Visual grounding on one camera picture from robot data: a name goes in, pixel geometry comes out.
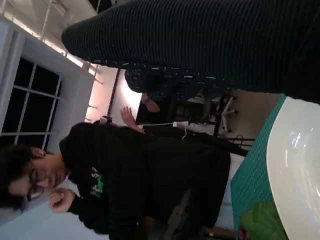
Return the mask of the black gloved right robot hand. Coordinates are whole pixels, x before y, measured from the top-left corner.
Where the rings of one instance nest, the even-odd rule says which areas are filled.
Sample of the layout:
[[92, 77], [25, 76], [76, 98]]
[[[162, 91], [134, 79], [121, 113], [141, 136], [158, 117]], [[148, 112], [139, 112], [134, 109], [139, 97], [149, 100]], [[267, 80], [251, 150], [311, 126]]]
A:
[[317, 0], [132, 0], [68, 26], [68, 52], [154, 101], [218, 89], [320, 101]]

